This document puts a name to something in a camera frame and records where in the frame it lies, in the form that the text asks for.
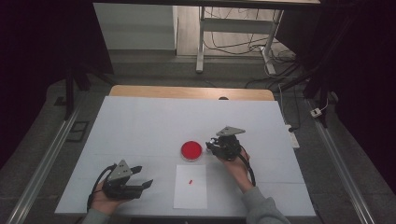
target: person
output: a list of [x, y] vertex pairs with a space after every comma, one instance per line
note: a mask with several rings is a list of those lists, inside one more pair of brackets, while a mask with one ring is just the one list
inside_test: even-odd
[[[241, 154], [247, 161], [250, 159], [245, 150], [242, 150]], [[248, 169], [241, 159], [236, 158], [234, 161], [218, 159], [224, 164], [243, 192], [242, 202], [247, 208], [247, 224], [290, 224], [285, 216], [277, 210], [274, 199], [271, 197], [264, 198], [260, 189], [253, 186], [248, 179]], [[82, 222], [83, 224], [105, 224], [120, 204], [128, 202], [128, 200], [116, 201], [107, 198], [100, 191], [102, 186], [103, 182], [98, 184], [91, 209]]]

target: red plate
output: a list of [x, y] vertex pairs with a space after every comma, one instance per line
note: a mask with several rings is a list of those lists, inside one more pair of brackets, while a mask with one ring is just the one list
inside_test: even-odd
[[202, 154], [202, 147], [197, 142], [189, 141], [181, 147], [181, 155], [187, 161], [196, 161]]

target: wooden floor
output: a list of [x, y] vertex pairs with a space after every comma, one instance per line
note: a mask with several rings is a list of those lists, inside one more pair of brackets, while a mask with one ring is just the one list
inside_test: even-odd
[[[177, 27], [177, 55], [196, 56], [199, 41], [199, 7], [177, 7], [178, 27]], [[228, 8], [228, 7], [206, 7], [206, 18], [222, 19], [246, 19], [270, 21], [274, 11], [270, 9], [248, 9], [248, 8]], [[261, 57], [259, 49], [254, 46], [262, 46], [266, 43], [268, 35], [253, 34], [232, 34], [219, 32], [205, 32], [204, 49], [205, 56], [238, 56], [238, 57]], [[275, 54], [287, 50], [285, 46], [275, 40], [272, 46]]]

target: white desk leg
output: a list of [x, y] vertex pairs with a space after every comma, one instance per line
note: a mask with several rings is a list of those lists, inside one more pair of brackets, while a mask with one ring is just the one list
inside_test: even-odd
[[201, 7], [201, 19], [199, 20], [199, 43], [196, 73], [204, 72], [204, 26], [205, 26], [205, 7]]
[[265, 44], [265, 48], [262, 49], [262, 57], [264, 58], [265, 61], [265, 66], [267, 67], [269, 75], [275, 75], [276, 71], [275, 68], [272, 64], [269, 52], [271, 49], [271, 45], [274, 41], [274, 37], [276, 34], [277, 26], [279, 25], [280, 22], [280, 17], [282, 16], [283, 10], [276, 10], [275, 12], [275, 17], [274, 17], [274, 22], [271, 27], [270, 34], [268, 35], [267, 43]]

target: gray sweater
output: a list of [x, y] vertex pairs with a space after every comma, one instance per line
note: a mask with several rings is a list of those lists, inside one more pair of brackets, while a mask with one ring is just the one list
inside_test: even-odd
[[[247, 207], [247, 224], [284, 224], [289, 221], [276, 209], [273, 198], [264, 198], [259, 188], [248, 190], [242, 197]], [[90, 209], [83, 224], [106, 224], [109, 216], [95, 209]]]

